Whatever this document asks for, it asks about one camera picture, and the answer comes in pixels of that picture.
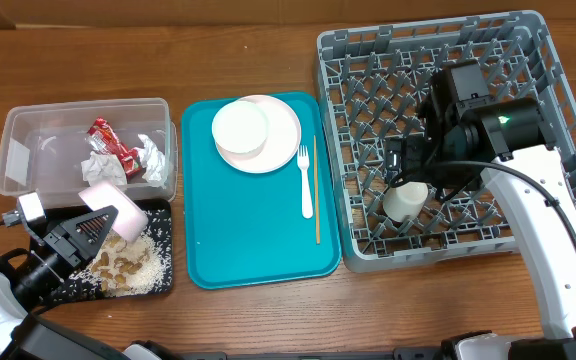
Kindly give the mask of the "bowl with nuts and crumbs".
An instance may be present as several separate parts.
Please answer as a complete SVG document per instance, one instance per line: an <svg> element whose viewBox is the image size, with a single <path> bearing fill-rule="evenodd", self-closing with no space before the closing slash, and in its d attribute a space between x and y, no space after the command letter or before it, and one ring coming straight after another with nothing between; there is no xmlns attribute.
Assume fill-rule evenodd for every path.
<svg viewBox="0 0 576 360"><path fill-rule="evenodd" d="M98 182L79 192L78 196L94 211L107 206L116 208L118 214L112 229L127 242L135 242L147 227L147 215L111 182Z"/></svg>

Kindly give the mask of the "white plastic cup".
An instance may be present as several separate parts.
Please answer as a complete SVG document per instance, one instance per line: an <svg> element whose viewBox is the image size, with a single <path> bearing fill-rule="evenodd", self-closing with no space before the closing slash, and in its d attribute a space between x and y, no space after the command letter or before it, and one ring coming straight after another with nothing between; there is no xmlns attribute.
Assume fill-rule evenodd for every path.
<svg viewBox="0 0 576 360"><path fill-rule="evenodd" d="M416 218L423 208L429 191L421 182L408 182L389 188L383 198L383 210L393 221L404 222Z"/></svg>

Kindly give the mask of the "white napkin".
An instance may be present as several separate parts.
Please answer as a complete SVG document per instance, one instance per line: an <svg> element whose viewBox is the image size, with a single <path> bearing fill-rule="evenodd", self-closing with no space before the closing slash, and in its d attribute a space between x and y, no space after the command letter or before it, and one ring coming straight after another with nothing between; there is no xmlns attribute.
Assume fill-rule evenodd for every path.
<svg viewBox="0 0 576 360"><path fill-rule="evenodd" d="M127 184L127 177L116 155L90 153L90 158L81 162L82 177L90 186L108 181L116 186Z"/></svg>
<svg viewBox="0 0 576 360"><path fill-rule="evenodd" d="M166 156L146 134L138 134L137 137L143 144L137 148L139 163L145 170L142 179L152 186L162 187L168 179Z"/></svg>

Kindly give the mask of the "red snack wrapper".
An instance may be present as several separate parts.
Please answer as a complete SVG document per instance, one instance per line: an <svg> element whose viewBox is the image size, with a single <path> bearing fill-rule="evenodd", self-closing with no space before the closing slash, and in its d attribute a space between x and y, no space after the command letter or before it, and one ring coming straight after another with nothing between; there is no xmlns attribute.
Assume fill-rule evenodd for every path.
<svg viewBox="0 0 576 360"><path fill-rule="evenodd" d="M115 133L109 122L99 117L87 131L86 141L100 155L114 155L128 178L141 169L136 148L128 148Z"/></svg>

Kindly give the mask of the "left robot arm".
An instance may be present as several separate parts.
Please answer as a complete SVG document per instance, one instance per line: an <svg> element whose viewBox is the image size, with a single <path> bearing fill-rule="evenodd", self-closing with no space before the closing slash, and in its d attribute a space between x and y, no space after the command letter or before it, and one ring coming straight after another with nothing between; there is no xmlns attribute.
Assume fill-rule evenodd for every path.
<svg viewBox="0 0 576 360"><path fill-rule="evenodd" d="M34 243L0 255L0 359L124 359L115 348L40 316L36 309L86 268L119 211L113 206L63 221L40 236L21 207L1 224L21 224Z"/></svg>

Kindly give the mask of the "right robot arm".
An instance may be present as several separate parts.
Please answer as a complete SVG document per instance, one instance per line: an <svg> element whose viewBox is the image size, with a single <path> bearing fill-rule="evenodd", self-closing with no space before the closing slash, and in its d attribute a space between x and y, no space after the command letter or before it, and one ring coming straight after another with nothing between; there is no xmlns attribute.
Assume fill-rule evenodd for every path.
<svg viewBox="0 0 576 360"><path fill-rule="evenodd" d="M398 172L388 188L423 182L452 195L488 189L528 268L543 334L474 331L438 346L397 349L395 357L576 359L576 208L556 137L537 101L497 101L472 60L435 73L417 115L426 135L399 142Z"/></svg>

